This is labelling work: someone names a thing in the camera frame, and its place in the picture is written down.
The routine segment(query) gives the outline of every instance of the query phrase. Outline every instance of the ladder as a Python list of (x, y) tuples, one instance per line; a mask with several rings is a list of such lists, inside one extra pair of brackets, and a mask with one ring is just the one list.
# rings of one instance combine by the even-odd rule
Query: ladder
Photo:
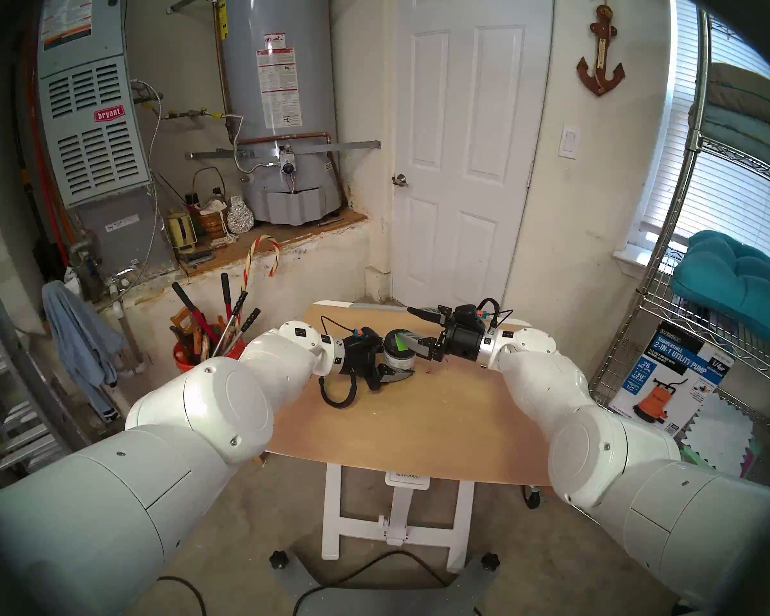
[[(9, 393), (20, 403), (7, 406)], [(65, 389), (20, 343), (0, 299), (0, 488), (23, 475), (15, 466), (31, 473), (90, 443), (71, 416)]]

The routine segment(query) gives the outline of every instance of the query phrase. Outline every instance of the anchor decoration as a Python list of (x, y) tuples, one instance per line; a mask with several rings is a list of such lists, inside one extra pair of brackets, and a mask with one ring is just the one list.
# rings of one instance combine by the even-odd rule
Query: anchor decoration
[(616, 27), (610, 23), (610, 20), (613, 18), (613, 10), (608, 6), (608, 0), (604, 0), (604, 4), (596, 8), (596, 16), (599, 21), (595, 21), (590, 25), (590, 32), (596, 35), (595, 74), (593, 76), (589, 74), (588, 64), (584, 57), (579, 60), (576, 72), (579, 73), (579, 78), (585, 84), (585, 87), (597, 97), (600, 97), (619, 85), (621, 80), (625, 78), (625, 69), (621, 67), (620, 63), (613, 71), (612, 79), (609, 80), (605, 76), (608, 67), (610, 40), (617, 34)]

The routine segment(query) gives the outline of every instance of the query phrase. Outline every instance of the wooden shelf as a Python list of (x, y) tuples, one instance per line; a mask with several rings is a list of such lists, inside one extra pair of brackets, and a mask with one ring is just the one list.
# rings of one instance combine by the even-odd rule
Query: wooden shelf
[[(317, 236), (326, 232), (333, 232), (337, 229), (342, 229), (343, 227), (350, 227), (350, 225), (360, 223), (366, 219), (367, 216), (364, 214), (359, 214), (354, 210), (345, 208), (340, 210), (339, 219), (330, 223), (326, 222), (326, 220), (330, 220), (330, 217), (326, 217), (325, 220), (317, 224), (299, 225), (297, 227), (293, 227), (291, 225), (272, 225), (269, 223), (264, 223), (254, 227), (250, 232), (241, 234), (240, 239), (233, 245), (228, 245), (214, 250), (214, 260), (204, 262), (203, 264), (199, 264), (196, 267), (189, 267), (183, 263), (180, 263), (180, 266), (183, 271), (185, 271), (185, 273), (187, 273), (188, 276), (192, 278), (194, 276), (199, 276), (201, 273), (206, 273), (207, 271), (211, 271), (213, 269), (219, 269), (220, 267), (225, 267), (238, 261), (243, 261), (251, 249), (251, 243), (258, 236), (263, 236), (263, 234), (273, 236), (273, 238), (280, 244), (280, 247), (285, 247), (286, 245), (291, 245), (295, 242), (304, 241), (306, 238), (310, 238), (311, 236)], [(198, 244), (203, 247), (207, 247), (209, 242), (210, 238), (208, 236), (203, 236), (199, 239)], [(260, 243), (258, 251), (263, 253), (265, 251), (271, 251), (271, 249), (272, 246), (266, 241)]]

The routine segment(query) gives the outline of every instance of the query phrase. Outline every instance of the orange bucket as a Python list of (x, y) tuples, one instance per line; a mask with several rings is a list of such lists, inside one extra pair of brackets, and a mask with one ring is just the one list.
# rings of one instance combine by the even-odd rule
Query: orange bucket
[[(240, 355), (242, 355), (242, 352), (245, 350), (245, 347), (248, 345), (242, 341), (242, 339), (237, 340), (236, 346), (232, 348), (228, 352), (228, 357), (238, 360), (240, 359)], [(177, 368), (180, 369), (181, 373), (187, 373), (191, 369), (193, 369), (196, 365), (195, 364), (186, 364), (183, 361), (180, 361), (177, 359), (177, 353), (183, 353), (185, 354), (185, 350), (182, 347), (182, 345), (178, 342), (174, 345), (174, 349), (171, 351), (171, 356), (174, 358), (174, 363), (177, 365)]]

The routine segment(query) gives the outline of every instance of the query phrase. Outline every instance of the orange pump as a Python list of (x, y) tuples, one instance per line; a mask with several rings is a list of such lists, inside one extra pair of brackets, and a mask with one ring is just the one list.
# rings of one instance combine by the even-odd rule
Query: orange pump
[(664, 411), (664, 407), (668, 405), (670, 398), (673, 397), (676, 392), (676, 387), (681, 386), (683, 382), (673, 382), (671, 384), (664, 384), (656, 379), (653, 380), (656, 384), (654, 389), (650, 391), (648, 395), (641, 402), (633, 406), (633, 412), (645, 421), (654, 424), (658, 421), (659, 424), (663, 424), (668, 418), (668, 413)]

